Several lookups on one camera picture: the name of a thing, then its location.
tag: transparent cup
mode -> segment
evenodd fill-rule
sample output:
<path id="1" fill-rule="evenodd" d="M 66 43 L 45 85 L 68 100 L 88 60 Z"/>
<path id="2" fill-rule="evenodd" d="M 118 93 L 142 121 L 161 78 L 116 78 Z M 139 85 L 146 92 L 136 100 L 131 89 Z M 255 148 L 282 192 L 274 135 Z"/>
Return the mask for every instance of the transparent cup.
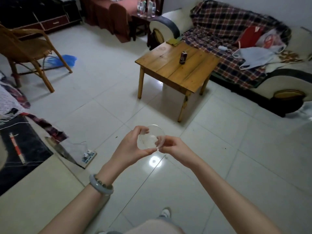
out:
<path id="1" fill-rule="evenodd" d="M 142 130 L 140 133 L 140 141 L 148 148 L 160 148 L 165 143 L 165 133 L 158 125 L 148 125 L 148 133 Z"/>

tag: bracelet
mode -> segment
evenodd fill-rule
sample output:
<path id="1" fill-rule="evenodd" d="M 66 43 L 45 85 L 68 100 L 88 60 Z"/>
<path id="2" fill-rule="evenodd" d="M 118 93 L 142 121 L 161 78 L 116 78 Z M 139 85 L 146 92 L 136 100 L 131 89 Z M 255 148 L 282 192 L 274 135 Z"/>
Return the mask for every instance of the bracelet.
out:
<path id="1" fill-rule="evenodd" d="M 102 181 L 100 181 L 98 178 L 95 177 L 96 174 L 91 174 L 89 176 L 90 185 L 93 186 L 98 192 L 105 194 L 105 195 L 111 195 L 114 192 L 114 188 L 112 185 L 105 185 Z"/>

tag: wicker chair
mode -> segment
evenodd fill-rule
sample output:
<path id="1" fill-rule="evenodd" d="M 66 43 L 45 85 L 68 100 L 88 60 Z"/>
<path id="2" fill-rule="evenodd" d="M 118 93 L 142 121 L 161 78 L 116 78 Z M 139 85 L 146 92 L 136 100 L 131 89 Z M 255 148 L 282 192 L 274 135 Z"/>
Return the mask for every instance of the wicker chair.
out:
<path id="1" fill-rule="evenodd" d="M 44 39 L 30 39 L 25 41 L 20 41 L 17 36 L 23 36 L 23 35 L 29 35 L 29 34 L 42 34 L 45 38 Z M 58 67 L 51 67 L 51 68 L 44 68 L 44 61 L 45 58 L 54 51 L 56 55 L 60 58 L 63 66 Z M 29 30 L 9 30 L 5 28 L 4 26 L 0 25 L 0 54 L 4 55 L 10 64 L 10 67 L 12 69 L 12 76 L 15 79 L 16 86 L 19 88 L 21 87 L 20 82 L 20 76 L 25 74 L 36 74 L 38 75 L 49 91 L 51 93 L 54 92 L 54 89 L 49 82 L 48 78 L 45 75 L 45 70 L 51 70 L 56 69 L 60 67 L 66 67 L 69 71 L 69 73 L 72 73 L 72 70 L 67 65 L 67 63 L 64 61 L 62 56 L 58 53 L 58 51 L 55 49 L 55 47 L 52 45 L 49 37 L 44 33 L 42 30 L 36 30 L 36 29 L 29 29 Z M 43 60 L 43 66 L 41 68 L 41 65 L 38 63 L 39 59 Z M 32 63 L 35 69 L 30 69 L 28 66 L 24 65 L 23 63 Z M 16 69 L 16 64 L 20 64 L 29 71 L 18 73 Z"/>

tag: dark red can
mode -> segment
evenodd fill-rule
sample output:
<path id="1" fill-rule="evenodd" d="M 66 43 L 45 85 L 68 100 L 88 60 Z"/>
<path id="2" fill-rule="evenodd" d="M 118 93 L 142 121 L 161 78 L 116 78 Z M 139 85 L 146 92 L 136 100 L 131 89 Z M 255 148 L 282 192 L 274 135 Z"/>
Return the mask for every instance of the dark red can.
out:
<path id="1" fill-rule="evenodd" d="M 181 58 L 180 58 L 180 64 L 181 64 L 181 65 L 184 65 L 184 64 L 185 64 L 185 61 L 186 61 L 187 56 L 188 56 L 188 53 L 187 53 L 187 52 L 182 52 L 182 53 L 181 53 Z"/>

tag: shoe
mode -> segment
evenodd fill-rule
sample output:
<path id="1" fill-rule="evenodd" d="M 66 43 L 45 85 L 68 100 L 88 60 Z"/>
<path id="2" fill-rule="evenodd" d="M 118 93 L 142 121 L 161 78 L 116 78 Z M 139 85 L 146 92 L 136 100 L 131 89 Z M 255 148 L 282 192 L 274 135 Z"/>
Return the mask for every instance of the shoe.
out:
<path id="1" fill-rule="evenodd" d="M 166 218 L 171 218 L 171 209 L 169 207 L 164 208 L 160 215 L 165 216 Z"/>

